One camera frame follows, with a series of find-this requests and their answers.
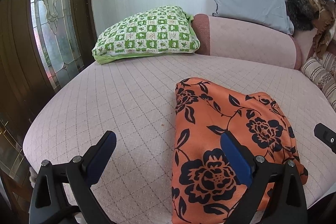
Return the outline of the pink quilted sofa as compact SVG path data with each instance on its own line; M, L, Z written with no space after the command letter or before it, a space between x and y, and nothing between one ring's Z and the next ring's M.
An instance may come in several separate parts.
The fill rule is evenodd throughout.
M309 177L308 205L335 191L335 155L314 136L323 123L335 129L335 111L305 75L315 30L293 36L252 23L198 14L197 54L93 63L38 114L23 142L34 182L43 160L69 162L116 133L112 159L92 190L118 223L170 223L170 175L175 84L201 77L237 92L268 93L294 129Z

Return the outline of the black furry garment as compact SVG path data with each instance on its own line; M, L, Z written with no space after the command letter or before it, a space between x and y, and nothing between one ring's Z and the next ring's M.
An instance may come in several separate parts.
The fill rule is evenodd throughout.
M286 12L295 30L311 31L315 28L315 20L318 11L313 0L286 0Z

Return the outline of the orange black floral blouse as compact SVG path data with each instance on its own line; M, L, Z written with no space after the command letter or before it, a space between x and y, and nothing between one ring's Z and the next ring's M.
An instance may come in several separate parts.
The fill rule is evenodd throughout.
M306 223L308 172L275 100L199 78L175 100L173 223Z

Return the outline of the grey pillow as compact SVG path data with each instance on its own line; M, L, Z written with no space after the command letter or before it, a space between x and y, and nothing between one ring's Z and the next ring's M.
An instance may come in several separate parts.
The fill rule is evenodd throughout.
M285 0L214 0L213 16L260 24L283 32L294 33L294 25L286 12Z

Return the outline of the green white patterned pillow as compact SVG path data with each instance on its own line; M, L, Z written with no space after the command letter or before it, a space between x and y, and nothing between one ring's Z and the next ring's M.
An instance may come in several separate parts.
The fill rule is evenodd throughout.
M194 53L201 43L193 16L179 6L161 6L129 16L103 31L92 50L101 65L161 54Z

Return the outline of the striped floral cushion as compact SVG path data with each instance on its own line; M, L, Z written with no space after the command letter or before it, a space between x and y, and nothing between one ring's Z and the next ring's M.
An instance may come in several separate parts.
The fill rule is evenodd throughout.
M335 55L326 51L322 57L314 54L307 59L301 71L325 95L331 107L335 110Z

